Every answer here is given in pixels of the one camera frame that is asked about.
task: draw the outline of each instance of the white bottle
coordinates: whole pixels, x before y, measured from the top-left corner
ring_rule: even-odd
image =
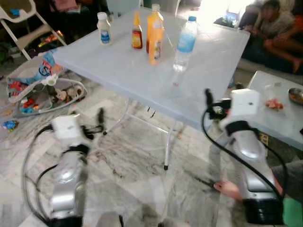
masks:
[[[196,17],[189,16],[188,21],[183,26],[173,68],[176,72],[184,72],[188,67],[189,57],[193,51],[197,35]]]
[[[112,36],[110,33],[110,24],[107,20],[107,14],[105,12],[99,12],[97,14],[98,23],[97,28],[99,30],[99,42],[101,45],[111,45]]]

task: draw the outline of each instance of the bottle label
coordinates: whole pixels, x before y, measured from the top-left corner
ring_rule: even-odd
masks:
[[[101,42],[102,42],[103,44],[109,43],[110,37],[109,37],[109,32],[108,32],[108,30],[101,30],[100,33],[101,33],[101,37],[100,37]]]
[[[141,48],[141,32],[139,31],[133,31],[133,48]]]
[[[181,34],[177,50],[183,53],[189,53],[193,51],[195,44],[195,37],[190,34]]]
[[[154,60],[158,61],[160,59],[161,56],[161,41],[157,41],[155,43],[155,52],[154,52]]]

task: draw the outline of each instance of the sofa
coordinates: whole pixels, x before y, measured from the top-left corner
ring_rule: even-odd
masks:
[[[280,1],[281,10],[292,10],[294,15],[303,14],[303,0]],[[256,3],[246,7],[246,12],[241,18],[239,28],[246,25],[252,25],[254,27],[260,26],[261,5],[262,3]],[[297,40],[303,43],[303,35],[298,35]],[[260,48],[260,46],[256,47],[254,43],[250,41],[243,52],[237,68],[252,73],[261,70],[303,85],[303,66],[301,66],[296,74],[293,74],[291,63],[268,53],[265,49]]]

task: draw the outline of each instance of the plastic table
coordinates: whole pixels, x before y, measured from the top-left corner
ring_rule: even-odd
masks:
[[[146,8],[138,11],[145,40],[151,11]],[[131,48],[133,13],[111,23],[111,46],[101,46],[95,31],[59,49],[54,58],[57,64],[200,131],[201,114],[206,108],[204,89],[210,88],[216,99],[223,97],[250,35],[223,26],[199,25],[189,67],[178,75],[172,65],[179,33],[186,21],[172,14],[162,15],[165,37],[161,62],[156,66],[148,62],[145,41],[141,50]],[[178,87],[173,86],[176,79]],[[128,106],[118,122],[128,115]],[[166,168],[173,127],[167,132]]]
[[[274,95],[284,106],[282,111],[273,111],[264,105],[267,98],[266,85],[274,86]],[[299,133],[303,128],[303,106],[289,100],[288,90],[292,87],[303,89],[302,85],[257,71],[248,88],[260,92],[261,104],[258,114],[250,120],[250,124],[265,134],[303,150],[303,135]]]

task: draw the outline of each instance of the blue label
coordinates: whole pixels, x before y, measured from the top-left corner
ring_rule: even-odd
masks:
[[[101,42],[107,44],[110,41],[109,32],[107,30],[101,30]]]
[[[189,53],[193,51],[195,44],[195,37],[190,34],[181,34],[177,50],[183,53]]]

